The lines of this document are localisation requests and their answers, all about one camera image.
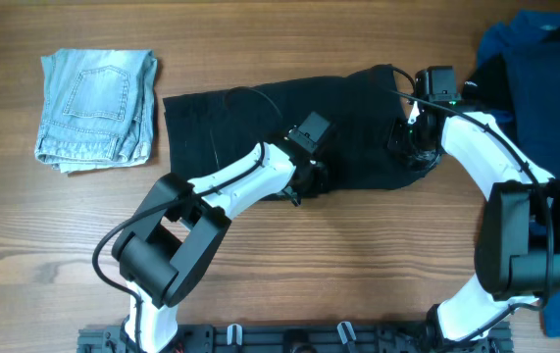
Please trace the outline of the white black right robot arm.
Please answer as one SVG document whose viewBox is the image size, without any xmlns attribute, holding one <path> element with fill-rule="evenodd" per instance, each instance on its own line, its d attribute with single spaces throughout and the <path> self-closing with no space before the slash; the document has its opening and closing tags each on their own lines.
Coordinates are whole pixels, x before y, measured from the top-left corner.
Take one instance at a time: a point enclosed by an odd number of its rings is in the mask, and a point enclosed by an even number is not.
<svg viewBox="0 0 560 353">
<path fill-rule="evenodd" d="M 426 109 L 396 120 L 389 136 L 388 149 L 417 171 L 442 155 L 453 157 L 485 199 L 475 272 L 431 307 L 424 344 L 469 346 L 518 311 L 544 310 L 560 292 L 560 178 L 526 156 L 484 112 Z"/>
</svg>

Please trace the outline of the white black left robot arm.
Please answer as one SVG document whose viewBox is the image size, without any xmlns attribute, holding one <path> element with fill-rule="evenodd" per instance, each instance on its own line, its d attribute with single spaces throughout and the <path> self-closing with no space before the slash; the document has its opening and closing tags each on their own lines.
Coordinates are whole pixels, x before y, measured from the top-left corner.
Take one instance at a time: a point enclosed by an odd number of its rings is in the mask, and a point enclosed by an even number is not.
<svg viewBox="0 0 560 353">
<path fill-rule="evenodd" d="M 132 296 L 121 333 L 127 350 L 163 351 L 178 333 L 179 303 L 205 275 L 231 222 L 268 196 L 299 204 L 325 169 L 283 139 L 204 177 L 158 179 L 112 248 Z"/>
</svg>

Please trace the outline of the black shorts garment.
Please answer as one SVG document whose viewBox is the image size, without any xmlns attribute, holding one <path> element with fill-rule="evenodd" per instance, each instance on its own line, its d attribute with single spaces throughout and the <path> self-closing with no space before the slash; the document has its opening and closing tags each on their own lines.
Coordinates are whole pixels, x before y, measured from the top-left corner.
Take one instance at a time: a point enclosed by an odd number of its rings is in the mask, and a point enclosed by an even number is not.
<svg viewBox="0 0 560 353">
<path fill-rule="evenodd" d="M 410 165 L 388 147 L 404 111 L 389 66 L 349 76 L 314 76 L 250 89 L 164 99 L 172 172 L 184 179 L 212 174 L 250 153 L 259 141 L 299 126 L 317 113 L 331 122 L 322 161 L 327 171 L 305 191 L 315 198 L 337 190 L 405 187 L 437 166 L 429 157 Z"/>
</svg>

